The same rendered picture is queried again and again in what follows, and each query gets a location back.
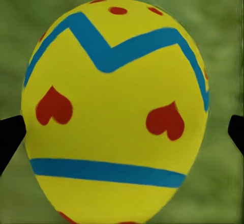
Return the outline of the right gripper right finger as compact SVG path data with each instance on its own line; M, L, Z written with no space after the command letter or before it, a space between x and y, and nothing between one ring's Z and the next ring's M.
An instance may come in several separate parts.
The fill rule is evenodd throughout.
M228 134L244 156L244 117L238 115L231 117Z

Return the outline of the easter egg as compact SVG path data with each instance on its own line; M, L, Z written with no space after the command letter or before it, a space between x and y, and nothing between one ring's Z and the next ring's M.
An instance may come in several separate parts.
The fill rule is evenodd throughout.
M199 153L209 85L189 33L136 0L95 0L61 16L27 66L25 146L70 224L145 224Z

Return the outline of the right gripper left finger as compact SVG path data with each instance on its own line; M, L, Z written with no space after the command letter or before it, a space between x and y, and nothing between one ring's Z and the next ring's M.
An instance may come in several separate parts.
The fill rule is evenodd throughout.
M0 176L26 135L22 115L0 121Z

